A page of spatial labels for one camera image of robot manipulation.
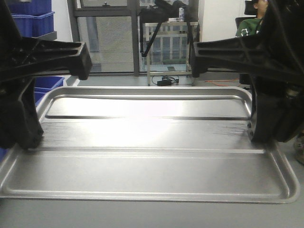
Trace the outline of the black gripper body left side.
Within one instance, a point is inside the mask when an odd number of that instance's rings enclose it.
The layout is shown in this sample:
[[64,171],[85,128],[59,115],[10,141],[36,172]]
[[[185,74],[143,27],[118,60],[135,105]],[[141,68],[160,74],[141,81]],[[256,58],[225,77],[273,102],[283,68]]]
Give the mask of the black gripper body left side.
[[33,88],[34,75],[49,70],[67,70],[79,80],[87,80],[92,66],[84,42],[1,38],[0,94],[8,95],[17,86]]

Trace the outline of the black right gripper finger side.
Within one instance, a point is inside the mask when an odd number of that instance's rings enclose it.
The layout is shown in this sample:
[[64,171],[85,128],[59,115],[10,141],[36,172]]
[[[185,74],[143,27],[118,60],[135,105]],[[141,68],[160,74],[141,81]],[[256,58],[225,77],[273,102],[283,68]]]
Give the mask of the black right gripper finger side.
[[253,142],[287,142],[304,130],[304,87],[250,77],[252,111],[248,134]]

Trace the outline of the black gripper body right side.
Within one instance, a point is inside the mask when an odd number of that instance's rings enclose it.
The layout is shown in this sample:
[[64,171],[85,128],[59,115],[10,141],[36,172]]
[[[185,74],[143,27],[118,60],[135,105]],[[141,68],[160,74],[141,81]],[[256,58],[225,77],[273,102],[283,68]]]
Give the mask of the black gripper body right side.
[[256,35],[195,42],[190,65],[193,77],[218,67],[303,90],[304,2],[271,0]]

